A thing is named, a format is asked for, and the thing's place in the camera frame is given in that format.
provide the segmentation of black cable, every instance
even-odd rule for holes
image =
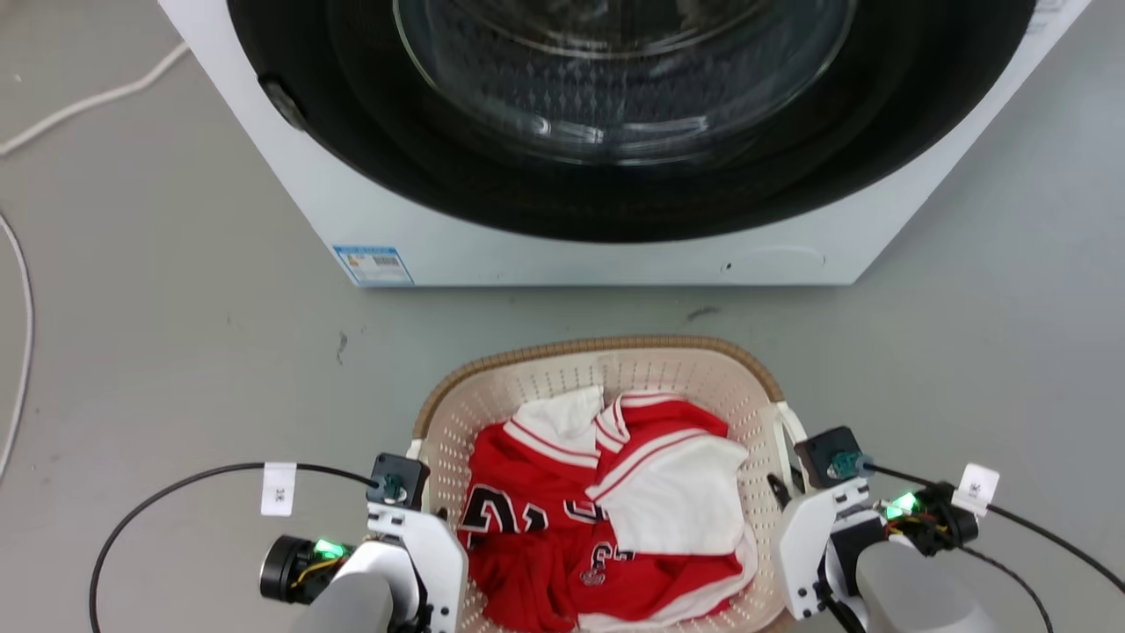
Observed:
[[[1040,599],[1038,594],[1036,594],[1035,590],[1032,589],[1032,586],[1028,585],[1023,578],[1020,578],[1018,573],[1016,573],[1016,572],[1011,571],[1010,569],[1004,567],[1004,564],[1001,564],[1000,562],[998,562],[996,559],[986,557],[984,554],[978,552],[976,550],[973,550],[972,548],[966,548],[964,545],[958,545],[957,549],[961,550],[962,552],[969,554],[970,557],[973,557],[975,559],[980,559],[980,560],[987,562],[988,564],[994,567],[996,569],[998,569],[998,570],[1007,573],[1008,576],[1011,577],[1012,580],[1015,580],[1016,582],[1018,582],[1019,586],[1024,588],[1024,591],[1027,591],[1027,595],[1032,597],[1032,600],[1035,603],[1035,607],[1040,609],[1040,616],[1043,617],[1043,624],[1044,624],[1044,626],[1047,627],[1047,633],[1054,633],[1054,626],[1051,624],[1051,616],[1047,615],[1047,608],[1043,606],[1043,600]]]
[[[904,480],[904,481],[909,481],[911,483],[917,483],[918,486],[924,486],[924,487],[927,487],[927,488],[936,487],[937,486],[936,482],[928,481],[928,480],[921,479],[919,477],[915,477],[915,476],[907,474],[907,473],[903,473],[903,472],[899,472],[899,471],[896,471],[896,470],[885,469],[883,467],[873,465],[873,467],[871,467],[871,470],[875,471],[876,473],[883,473],[885,476],[890,476],[890,477],[898,478],[898,479],[901,479],[901,480]],[[1019,515],[1016,515],[1016,514],[1014,514],[1011,512],[1008,512],[1008,510],[1006,510],[1006,509],[1004,509],[1004,508],[1001,508],[999,506],[993,506],[992,504],[989,504],[988,505],[988,509],[991,510],[991,512],[993,512],[993,513],[996,513],[996,514],[998,514],[998,515],[1000,515],[1001,517],[1004,517],[1004,518],[1006,518],[1006,519],[1008,519],[1008,521],[1010,521],[1012,523],[1016,523],[1018,525],[1022,525],[1022,526],[1026,527],[1027,530],[1030,530],[1032,532],[1038,534],[1040,536],[1046,539],[1047,541],[1051,541],[1055,545],[1059,545],[1063,550],[1066,550],[1071,554],[1078,557],[1078,559],[1081,560],[1083,563],[1090,566],[1091,568],[1094,568],[1095,570],[1097,570],[1098,573],[1100,573],[1104,577],[1106,577],[1110,582],[1113,582],[1114,586],[1117,587],[1117,589],[1122,594],[1125,594],[1125,581],[1123,581],[1119,577],[1117,577],[1117,575],[1115,575],[1113,571],[1110,571],[1109,568],[1107,568],[1106,566],[1104,566],[1100,562],[1098,562],[1097,560],[1095,560],[1094,557],[1091,557],[1091,555],[1087,554],[1086,552],[1079,550],[1077,546],[1072,545],[1065,539],[1059,536],[1058,534],[1055,534],[1055,533],[1053,533],[1053,532],[1051,532],[1051,531],[1048,531],[1046,528],[1040,527],[1038,525],[1035,525],[1034,523],[1025,519],[1024,517],[1022,517]]]
[[[117,524],[117,527],[109,533],[109,539],[106,539],[106,544],[101,546],[101,552],[98,553],[98,560],[93,563],[93,573],[90,575],[90,631],[93,633],[101,633],[101,624],[98,622],[98,584],[101,581],[101,568],[106,564],[106,557],[109,555],[109,549],[114,546],[117,542],[117,537],[122,535],[122,531],[125,530],[129,523],[137,518],[137,515],[145,512],[148,506],[152,506],[156,501],[160,501],[164,497],[168,497],[172,492],[196,483],[197,481],[202,481],[205,479],[213,478],[215,476],[234,473],[238,471],[256,471],[264,469],[266,464],[263,462],[248,462],[245,464],[231,464],[228,467],[219,467],[217,469],[212,469],[209,471],[204,471],[201,473],[194,474],[187,479],[182,479],[168,488],[161,490],[160,492],[153,495],[152,497],[145,499],[140,506],[133,509],[129,514],[125,515],[125,518]],[[340,469],[333,469],[332,467],[320,467],[316,464],[297,464],[298,471],[309,471],[315,473],[331,474],[335,477],[341,477],[344,479],[350,479],[352,481],[358,481],[367,486],[372,486],[378,488],[378,483],[371,481],[370,479],[358,476],[356,473],[350,473],[348,471],[342,471]]]

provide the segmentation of washing machine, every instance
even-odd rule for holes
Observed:
[[[357,286],[846,284],[1089,0],[162,0]]]

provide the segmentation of basket handle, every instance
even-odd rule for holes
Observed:
[[[774,442],[777,443],[777,455],[781,459],[781,479],[790,490],[793,490],[793,476],[790,469],[789,447],[785,445],[785,437],[788,436],[790,444],[795,446],[808,440],[809,435],[804,433],[804,426],[801,425],[800,418],[789,407],[789,403],[784,400],[770,404],[763,413],[768,417],[770,424],[773,425]],[[804,486],[809,486],[809,472],[804,470],[804,465],[800,464],[800,461],[798,461],[798,464],[801,468],[801,476],[804,478]]]

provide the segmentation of washing machine door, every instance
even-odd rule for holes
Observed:
[[[984,96],[1035,0],[228,0],[280,116],[506,230],[714,235],[839,199]]]

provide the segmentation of gray floor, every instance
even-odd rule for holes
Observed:
[[[991,464],[1001,504],[1125,572],[1123,25],[1125,3],[1097,0],[839,289],[360,291],[194,60],[64,125],[0,160],[39,327],[0,486],[2,629],[83,630],[97,548],[168,482],[262,459],[364,471],[405,449],[458,365],[624,334],[728,338],[773,370],[811,429],[850,425],[883,463],[927,477]],[[132,81],[176,40],[154,0],[0,0],[0,137]],[[688,318],[701,307],[713,309]],[[0,245],[0,421],[22,327]],[[294,518],[263,519],[258,487],[200,485],[140,519],[107,566],[106,632],[284,627],[295,608],[256,596],[262,553],[281,533],[359,539],[361,491],[306,478]],[[1120,631],[1125,606],[1091,571],[999,517],[983,532],[980,548],[1040,590],[1058,630]],[[1040,630],[999,572],[960,554],[938,564],[969,578],[1004,630]]]

